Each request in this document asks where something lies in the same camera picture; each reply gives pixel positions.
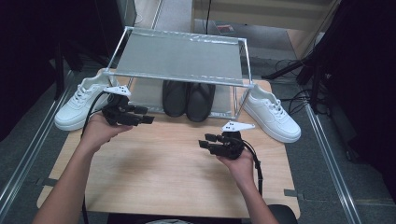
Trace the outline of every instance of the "gray floor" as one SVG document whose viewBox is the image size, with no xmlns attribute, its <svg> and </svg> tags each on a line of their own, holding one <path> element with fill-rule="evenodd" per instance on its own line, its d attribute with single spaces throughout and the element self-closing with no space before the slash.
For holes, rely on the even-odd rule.
<svg viewBox="0 0 396 224">
<path fill-rule="evenodd" d="M 185 20 L 188 13 L 183 13 L 185 12 L 183 8 L 188 7 L 186 2 L 188 1 L 164 0 L 156 29 L 188 32 L 190 24 Z M 204 32 L 203 24 L 205 24 L 204 21 L 195 21 L 194 32 L 202 34 Z M 288 61 L 276 64 L 280 60 L 295 59 L 285 30 L 244 24 L 231 24 L 231 26 L 235 30 L 233 36 L 247 38 L 252 74 L 255 78 L 260 79 L 261 75 L 271 74 L 276 69 L 287 66 Z M 219 35 L 213 21 L 209 23 L 208 33 Z M 72 74 L 73 79 L 70 81 L 71 89 L 66 96 L 67 99 L 84 77 L 93 77 L 101 68 L 99 64 L 88 58 L 83 59 L 85 60 L 83 70 Z M 309 88 L 309 85 L 306 87 L 297 85 L 294 78 L 294 74 L 287 74 L 285 77 L 271 81 L 273 92 L 277 98 L 291 98 L 301 88 Z M 52 86 L 18 123 L 9 137 L 0 143 L 0 153 L 3 155 L 2 163 L 0 163 L 1 188 L 11 178 L 23 154 L 29 148 L 42 120 L 53 104 L 54 93 L 55 88 Z M 303 132 L 298 142 L 286 144 L 301 209 L 299 223 L 348 223 L 306 110 L 303 109 L 292 117 L 301 126 Z M 381 175 L 368 164 L 356 164 L 348 161 L 345 145 L 332 120 L 325 115 L 319 115 L 318 120 L 353 197 L 353 202 L 357 206 L 361 223 L 394 223 L 396 205 L 391 200 Z M 22 181 L 21 188 L 13 204 L 9 207 L 3 223 L 29 223 L 32 220 L 37 210 L 35 203 L 42 190 L 35 182 L 38 178 L 49 175 L 67 135 L 68 132 L 60 131 L 54 126 L 50 127 L 45 141 L 39 148 L 35 162 Z M 107 214 L 90 213 L 90 222 L 106 223 L 106 217 Z"/>
</svg>

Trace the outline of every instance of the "forearm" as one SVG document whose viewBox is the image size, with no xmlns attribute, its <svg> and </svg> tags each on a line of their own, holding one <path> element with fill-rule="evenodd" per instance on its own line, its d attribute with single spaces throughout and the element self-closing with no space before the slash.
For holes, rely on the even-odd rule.
<svg viewBox="0 0 396 224">
<path fill-rule="evenodd" d="M 92 157 L 76 149 L 33 223 L 78 223 Z"/>
<path fill-rule="evenodd" d="M 254 182 L 237 184 L 245 199 L 250 220 L 253 224 L 278 223 Z"/>
</svg>

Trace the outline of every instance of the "white sneaker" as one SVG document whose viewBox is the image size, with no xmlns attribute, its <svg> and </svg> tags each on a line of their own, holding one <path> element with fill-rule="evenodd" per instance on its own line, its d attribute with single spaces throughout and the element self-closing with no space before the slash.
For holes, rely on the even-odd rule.
<svg viewBox="0 0 396 224">
<path fill-rule="evenodd" d="M 242 96 L 241 104 L 247 92 Z M 301 136 L 300 126 L 283 109 L 280 101 L 257 84 L 251 90 L 244 109 L 268 135 L 279 142 L 293 143 Z"/>
<path fill-rule="evenodd" d="M 119 86 L 113 76 L 107 77 L 99 71 L 96 77 L 84 78 L 77 91 L 55 116 L 55 125 L 64 131 L 74 131 L 84 126 L 85 119 L 95 98 L 105 87 Z M 103 94 L 91 112 L 100 110 L 107 105 L 108 94 Z"/>
</svg>

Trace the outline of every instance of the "black shoe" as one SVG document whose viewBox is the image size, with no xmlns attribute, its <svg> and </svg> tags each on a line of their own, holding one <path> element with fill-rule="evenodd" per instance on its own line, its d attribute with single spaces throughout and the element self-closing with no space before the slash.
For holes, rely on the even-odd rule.
<svg viewBox="0 0 396 224">
<path fill-rule="evenodd" d="M 216 85 L 191 83 L 189 101 L 187 103 L 187 118 L 194 122 L 204 121 L 210 115 Z"/>
<path fill-rule="evenodd" d="M 169 117 L 180 117 L 186 112 L 189 83 L 163 81 L 163 112 Z"/>
</svg>

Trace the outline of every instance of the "human hand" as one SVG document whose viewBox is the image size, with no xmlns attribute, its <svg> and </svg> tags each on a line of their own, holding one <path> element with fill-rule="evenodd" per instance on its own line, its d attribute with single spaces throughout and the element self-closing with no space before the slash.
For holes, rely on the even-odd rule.
<svg viewBox="0 0 396 224">
<path fill-rule="evenodd" d="M 217 156 L 218 160 L 230 170 L 233 179 L 238 186 L 242 184 L 254 184 L 253 179 L 253 156 L 250 152 L 243 150 L 236 160 Z"/>
<path fill-rule="evenodd" d="M 110 141 L 112 137 L 132 128 L 133 126 L 127 125 L 109 125 L 102 112 L 96 113 L 88 121 L 78 147 L 95 153 L 101 145 Z"/>
</svg>

